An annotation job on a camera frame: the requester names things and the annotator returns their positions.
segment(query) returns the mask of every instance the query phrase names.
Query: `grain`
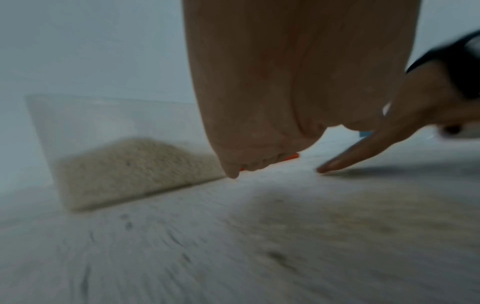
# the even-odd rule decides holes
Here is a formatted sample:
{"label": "grain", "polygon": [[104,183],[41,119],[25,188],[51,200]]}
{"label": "grain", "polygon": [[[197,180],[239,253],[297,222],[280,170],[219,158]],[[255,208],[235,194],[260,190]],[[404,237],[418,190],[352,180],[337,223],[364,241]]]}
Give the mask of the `grain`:
{"label": "grain", "polygon": [[64,205],[83,210],[224,177],[213,154],[148,138],[126,139],[62,159],[53,174]]}

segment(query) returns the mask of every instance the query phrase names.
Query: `orange object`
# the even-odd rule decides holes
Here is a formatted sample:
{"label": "orange object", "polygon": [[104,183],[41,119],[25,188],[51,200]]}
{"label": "orange object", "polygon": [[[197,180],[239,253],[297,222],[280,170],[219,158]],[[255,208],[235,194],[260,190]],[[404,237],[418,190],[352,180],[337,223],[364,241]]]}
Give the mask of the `orange object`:
{"label": "orange object", "polygon": [[299,157],[300,157],[300,154],[295,153],[294,155],[292,155],[292,156],[290,156],[290,157],[287,157],[287,158],[284,159],[284,160],[279,161],[279,163],[280,163],[280,162],[284,162],[284,161],[288,161],[288,160],[292,160],[292,159],[296,159],[296,158],[299,158]]}

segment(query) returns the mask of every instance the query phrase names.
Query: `black wristband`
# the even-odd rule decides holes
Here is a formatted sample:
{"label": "black wristband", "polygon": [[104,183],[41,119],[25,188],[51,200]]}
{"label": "black wristband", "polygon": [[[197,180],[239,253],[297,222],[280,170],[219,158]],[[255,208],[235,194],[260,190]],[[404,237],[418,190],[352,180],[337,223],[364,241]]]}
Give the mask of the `black wristband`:
{"label": "black wristband", "polygon": [[468,34],[453,44],[435,48],[416,60],[408,69],[407,73],[419,66],[430,62],[442,62],[450,81],[462,93],[467,100],[480,98],[480,50],[469,43],[480,44],[480,31]]}

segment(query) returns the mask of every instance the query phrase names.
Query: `container with sand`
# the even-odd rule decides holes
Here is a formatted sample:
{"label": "container with sand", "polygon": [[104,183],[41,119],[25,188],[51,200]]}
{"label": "container with sand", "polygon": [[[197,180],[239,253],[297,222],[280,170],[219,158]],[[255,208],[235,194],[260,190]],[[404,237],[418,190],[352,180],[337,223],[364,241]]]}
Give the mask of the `container with sand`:
{"label": "container with sand", "polygon": [[195,104],[36,95],[27,106],[70,210],[224,177]]}

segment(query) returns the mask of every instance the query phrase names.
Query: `white wall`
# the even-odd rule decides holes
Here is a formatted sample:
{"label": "white wall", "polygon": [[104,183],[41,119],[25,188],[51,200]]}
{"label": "white wall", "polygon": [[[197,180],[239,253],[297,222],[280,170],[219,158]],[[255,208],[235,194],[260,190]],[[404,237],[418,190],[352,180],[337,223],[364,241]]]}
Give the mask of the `white wall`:
{"label": "white wall", "polygon": [[[478,12],[479,0],[427,1],[412,57],[480,28]],[[26,94],[195,102],[181,16],[180,0],[3,0],[0,192],[52,182]],[[356,138],[338,128],[320,144]]]}

